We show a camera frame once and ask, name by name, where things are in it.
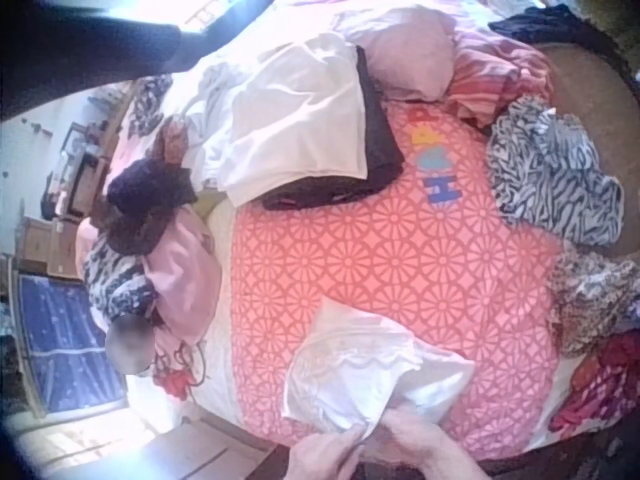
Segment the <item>white cloth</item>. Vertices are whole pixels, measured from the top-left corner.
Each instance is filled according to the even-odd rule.
[[[369,436],[391,400],[437,423],[474,367],[393,320],[325,298],[287,372],[283,415],[323,432],[365,424]]]
[[[216,102],[203,181],[238,207],[304,177],[367,177],[355,47],[325,32],[264,53]]]

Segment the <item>folded clothes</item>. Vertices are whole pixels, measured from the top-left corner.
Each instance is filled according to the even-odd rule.
[[[489,182],[498,209],[572,242],[614,243],[622,230],[622,186],[600,170],[596,148],[573,115],[525,95],[493,125]]]
[[[122,255],[148,255],[175,209],[196,200],[188,169],[156,159],[137,160],[107,190],[107,201],[122,214],[109,226],[107,242]]]
[[[489,23],[500,35],[523,43],[571,43],[599,55],[613,68],[633,92],[640,104],[640,85],[627,61],[618,53],[618,45],[588,20],[576,17],[566,5],[527,8],[524,13]]]
[[[553,295],[549,322],[560,352],[578,356],[625,322],[640,293],[640,268],[631,260],[616,263],[569,249],[558,258],[549,289]]]
[[[356,68],[364,99],[367,178],[309,176],[295,180],[261,197],[262,205],[267,210],[300,210],[355,202],[380,192],[402,173],[404,155],[396,143],[369,77],[364,49],[357,47],[357,52]]]
[[[236,207],[301,178],[367,178],[355,47],[324,32],[258,60],[219,102],[205,177]]]

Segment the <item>navy clothing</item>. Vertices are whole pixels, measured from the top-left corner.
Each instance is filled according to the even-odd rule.
[[[175,209],[197,199],[188,169],[161,160],[136,160],[107,190],[107,201],[122,214],[107,232],[109,247],[121,255],[149,255]]]

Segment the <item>white fabric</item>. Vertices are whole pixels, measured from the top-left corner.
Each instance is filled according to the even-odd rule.
[[[453,18],[423,5],[389,3],[341,12],[331,30],[367,53],[388,98],[440,100],[453,78]]]
[[[287,372],[283,415],[325,432],[365,424],[368,436],[391,400],[437,423],[474,367],[393,320],[324,298]]]
[[[222,284],[215,316],[200,342],[206,361],[205,381],[192,392],[202,408],[242,427],[244,422],[231,366],[231,243],[234,220],[235,210],[228,199],[223,200],[207,219],[222,271]],[[194,360],[194,376],[200,379],[204,370],[197,352]]]
[[[216,103],[203,178],[240,206],[304,177],[367,177],[355,47],[326,32],[262,55]]]

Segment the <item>white wall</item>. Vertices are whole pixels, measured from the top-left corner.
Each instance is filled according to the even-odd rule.
[[[58,161],[71,122],[87,125],[105,118],[88,103],[90,94],[86,91],[69,95],[0,125],[0,252],[15,251],[21,205],[25,215],[40,218],[40,198],[47,175]],[[53,135],[35,133],[31,123],[41,124]]]

